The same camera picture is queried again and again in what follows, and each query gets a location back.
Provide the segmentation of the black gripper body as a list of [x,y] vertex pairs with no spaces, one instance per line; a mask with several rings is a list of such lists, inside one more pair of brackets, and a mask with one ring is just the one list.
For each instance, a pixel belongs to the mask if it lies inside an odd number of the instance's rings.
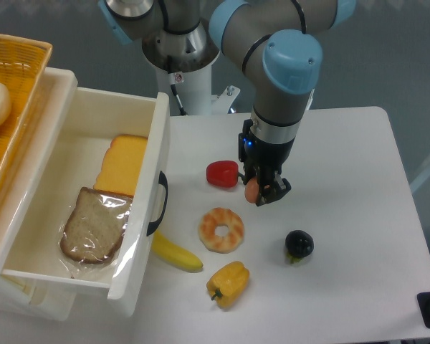
[[268,143],[253,133],[254,122],[247,119],[243,122],[242,132],[238,136],[239,160],[244,165],[258,165],[263,171],[270,168],[282,172],[282,164],[289,157],[294,139],[286,143]]

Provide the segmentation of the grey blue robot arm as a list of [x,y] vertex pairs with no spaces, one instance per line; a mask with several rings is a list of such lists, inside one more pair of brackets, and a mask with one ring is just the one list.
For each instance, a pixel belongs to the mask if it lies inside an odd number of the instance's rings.
[[243,182],[258,206],[291,189],[282,177],[319,79],[323,51],[315,35],[349,18],[354,1],[223,1],[209,20],[198,1],[100,1],[124,44],[141,41],[161,92],[179,115],[211,109],[211,67],[230,59],[255,86],[251,116],[238,138]]

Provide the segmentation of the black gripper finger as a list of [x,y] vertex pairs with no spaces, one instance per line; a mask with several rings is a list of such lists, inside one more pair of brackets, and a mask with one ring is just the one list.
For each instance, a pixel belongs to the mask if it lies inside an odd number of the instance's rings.
[[258,165],[244,165],[243,184],[247,185],[253,178],[258,178],[259,166]]
[[255,204],[263,206],[282,199],[291,190],[291,184],[286,178],[282,178],[278,171],[266,168],[257,173],[259,192]]

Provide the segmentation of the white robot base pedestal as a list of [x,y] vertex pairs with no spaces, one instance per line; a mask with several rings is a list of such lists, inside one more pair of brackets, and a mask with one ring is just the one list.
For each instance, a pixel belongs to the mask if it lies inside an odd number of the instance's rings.
[[200,21],[189,33],[160,30],[144,39],[143,54],[155,70],[158,90],[169,96],[172,115],[234,113],[240,89],[229,85],[212,92],[212,66],[220,51],[209,36],[209,24]]

